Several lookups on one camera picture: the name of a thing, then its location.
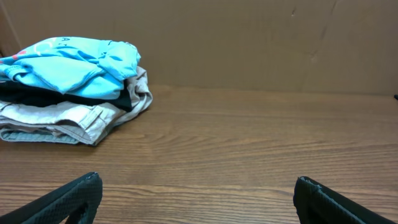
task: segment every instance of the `stack of folded clothes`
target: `stack of folded clothes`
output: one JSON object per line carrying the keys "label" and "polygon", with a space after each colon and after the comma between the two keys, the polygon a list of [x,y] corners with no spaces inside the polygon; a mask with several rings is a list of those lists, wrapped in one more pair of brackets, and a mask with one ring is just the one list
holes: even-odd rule
{"label": "stack of folded clothes", "polygon": [[127,42],[54,37],[0,58],[0,138],[97,145],[152,103]]}

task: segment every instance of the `blue shirt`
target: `blue shirt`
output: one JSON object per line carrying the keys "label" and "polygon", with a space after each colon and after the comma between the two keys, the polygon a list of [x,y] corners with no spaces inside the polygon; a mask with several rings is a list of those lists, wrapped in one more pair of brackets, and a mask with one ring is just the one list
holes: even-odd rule
{"label": "blue shirt", "polygon": [[140,58],[127,42],[54,37],[0,58],[0,80],[112,100],[123,90],[123,80],[137,75]]}

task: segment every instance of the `wooden table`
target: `wooden table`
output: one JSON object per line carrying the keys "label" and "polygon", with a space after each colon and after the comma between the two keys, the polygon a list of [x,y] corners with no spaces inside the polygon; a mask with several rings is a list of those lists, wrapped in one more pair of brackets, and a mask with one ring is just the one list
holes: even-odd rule
{"label": "wooden table", "polygon": [[98,147],[0,142],[0,214],[89,172],[95,223],[298,223],[307,175],[398,222],[398,101],[151,86]]}

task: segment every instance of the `black object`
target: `black object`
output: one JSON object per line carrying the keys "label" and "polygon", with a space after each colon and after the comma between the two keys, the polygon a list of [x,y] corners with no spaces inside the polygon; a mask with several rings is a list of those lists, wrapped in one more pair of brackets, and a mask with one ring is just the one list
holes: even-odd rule
{"label": "black object", "polygon": [[0,217],[7,224],[93,223],[102,199],[102,180],[90,172],[33,202]]}
{"label": "black object", "polygon": [[294,206],[301,224],[394,224],[309,177],[299,177]]}
{"label": "black object", "polygon": [[24,85],[19,82],[0,82],[0,100],[10,103],[20,103],[28,106],[45,107],[56,105],[64,101],[81,105],[94,106],[102,103],[111,103],[115,107],[126,112],[132,111],[131,98],[126,83],[124,90],[120,92],[119,98],[115,100],[101,100],[84,98],[81,96],[61,94],[56,91],[46,90],[33,86]]}

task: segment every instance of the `brown cardboard panel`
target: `brown cardboard panel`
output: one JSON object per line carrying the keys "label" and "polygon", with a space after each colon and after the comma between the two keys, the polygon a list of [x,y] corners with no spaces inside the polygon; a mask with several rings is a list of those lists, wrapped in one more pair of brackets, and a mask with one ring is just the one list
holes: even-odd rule
{"label": "brown cardboard panel", "polygon": [[125,40],[138,47],[151,83],[295,91],[334,1],[4,3],[24,47],[60,35]]}
{"label": "brown cardboard panel", "polygon": [[398,1],[339,1],[304,91],[398,93]]}
{"label": "brown cardboard panel", "polygon": [[0,52],[3,54],[0,57],[10,56],[21,48],[7,17],[6,8],[0,0]]}

